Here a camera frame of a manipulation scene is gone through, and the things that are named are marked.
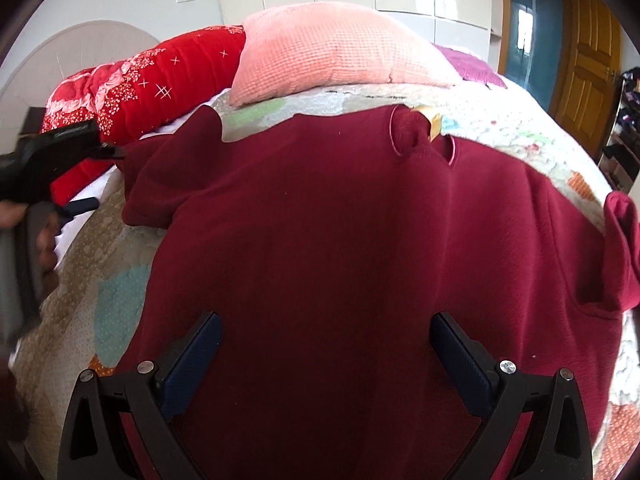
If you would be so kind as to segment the person's left hand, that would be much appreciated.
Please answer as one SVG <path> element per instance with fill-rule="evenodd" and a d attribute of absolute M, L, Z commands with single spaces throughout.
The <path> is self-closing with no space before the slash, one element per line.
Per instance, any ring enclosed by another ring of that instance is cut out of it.
<path fill-rule="evenodd" d="M 8 200 L 2 200 L 1 229 L 10 230 L 15 228 L 24 219 L 26 209 L 26 205 L 14 204 Z M 45 278 L 55 274 L 55 267 L 58 264 L 58 256 L 55 253 L 55 237 L 57 232 L 58 217 L 56 214 L 50 214 L 46 225 L 36 237 L 38 262 L 42 275 Z"/>

